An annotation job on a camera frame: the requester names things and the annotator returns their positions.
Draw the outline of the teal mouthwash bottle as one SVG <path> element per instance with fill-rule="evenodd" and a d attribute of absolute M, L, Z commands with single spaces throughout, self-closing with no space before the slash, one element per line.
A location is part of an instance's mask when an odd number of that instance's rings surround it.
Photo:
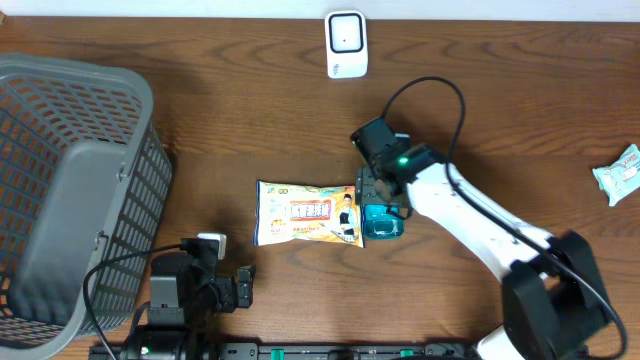
<path fill-rule="evenodd" d="M 362 231 L 369 240 L 391 240 L 404 233 L 404 220 L 397 206 L 362 205 Z"/>

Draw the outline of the wet wipes pack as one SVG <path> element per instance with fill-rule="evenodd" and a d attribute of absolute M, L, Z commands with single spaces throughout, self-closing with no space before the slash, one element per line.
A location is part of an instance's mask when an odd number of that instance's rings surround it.
<path fill-rule="evenodd" d="M 293 240 L 365 246 L 353 185 L 315 187 L 256 183 L 258 246 Z"/>

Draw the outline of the mint green wipes packet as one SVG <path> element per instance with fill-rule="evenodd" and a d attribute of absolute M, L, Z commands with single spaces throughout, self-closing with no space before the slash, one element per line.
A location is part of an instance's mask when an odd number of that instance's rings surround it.
<path fill-rule="evenodd" d="M 594 168 L 592 173 L 608 205 L 614 207 L 639 188 L 639 148 L 630 145 L 612 165 Z"/>

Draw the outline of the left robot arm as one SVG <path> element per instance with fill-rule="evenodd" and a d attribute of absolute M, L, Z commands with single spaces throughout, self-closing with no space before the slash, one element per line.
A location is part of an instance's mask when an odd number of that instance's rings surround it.
<path fill-rule="evenodd" d="M 121 359 L 220 359 L 220 347 L 204 334 L 207 318 L 253 303 L 254 265 L 235 277 L 219 275 L 218 257 L 171 252 L 151 263 L 151 300 L 135 313 Z"/>

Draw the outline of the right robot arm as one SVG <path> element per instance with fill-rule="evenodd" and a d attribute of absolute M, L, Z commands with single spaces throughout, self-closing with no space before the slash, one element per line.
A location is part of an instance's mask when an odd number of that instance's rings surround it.
<path fill-rule="evenodd" d="M 480 359 L 585 359 L 586 342 L 612 322 L 588 242 L 556 237 L 484 195 L 428 145 L 413 146 L 383 118 L 351 141 L 379 195 L 446 229 L 501 283 L 503 323 L 474 347 Z"/>

